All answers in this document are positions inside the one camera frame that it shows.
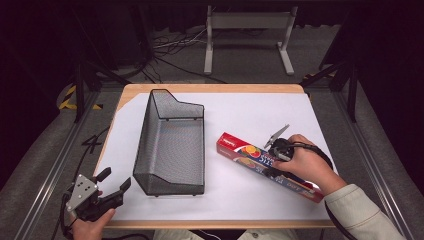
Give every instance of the red box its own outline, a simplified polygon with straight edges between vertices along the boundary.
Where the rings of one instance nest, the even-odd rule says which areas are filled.
[[[219,154],[264,177],[266,177],[263,174],[264,169],[270,168],[272,163],[277,161],[267,151],[225,132],[216,142],[216,150]],[[287,178],[281,175],[275,178],[269,177],[269,179],[316,203],[324,198],[319,188],[313,187],[311,183],[301,178]]]

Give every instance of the hand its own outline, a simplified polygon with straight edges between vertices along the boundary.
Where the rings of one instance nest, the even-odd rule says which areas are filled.
[[[74,240],[100,240],[103,235],[103,228],[112,219],[115,214],[115,209],[109,209],[95,222],[84,222],[77,219],[72,225],[72,231]]]
[[[300,134],[291,136],[289,142],[302,142],[314,145],[311,141]],[[346,182],[340,178],[318,154],[302,147],[294,148],[294,155],[289,162],[275,161],[274,168],[291,172],[294,175],[317,184],[324,195],[328,195],[344,186]]]

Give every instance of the white metal stand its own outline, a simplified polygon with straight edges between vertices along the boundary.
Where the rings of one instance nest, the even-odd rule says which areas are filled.
[[[283,60],[284,68],[288,75],[293,75],[294,70],[287,54],[287,45],[290,34],[293,29],[296,18],[297,7],[293,7],[291,12],[273,12],[273,13],[250,13],[250,12],[213,12],[212,7],[208,6],[207,33],[208,40],[205,56],[205,74],[212,73],[213,42],[212,29],[230,29],[230,28],[284,28],[284,39],[278,42],[278,50]]]

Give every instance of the white sleeve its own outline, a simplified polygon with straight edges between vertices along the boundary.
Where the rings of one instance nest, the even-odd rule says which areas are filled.
[[[356,239],[405,239],[364,191],[351,184],[325,197],[328,208]]]

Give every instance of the wooden table edge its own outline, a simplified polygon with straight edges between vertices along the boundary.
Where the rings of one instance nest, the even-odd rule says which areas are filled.
[[[116,113],[139,93],[152,89],[167,89],[171,93],[305,93],[298,84],[129,84],[124,87]],[[97,167],[103,157],[109,133],[101,151]],[[252,228],[329,228],[334,227],[330,220],[318,221],[110,221],[107,228],[119,229],[252,229]]]

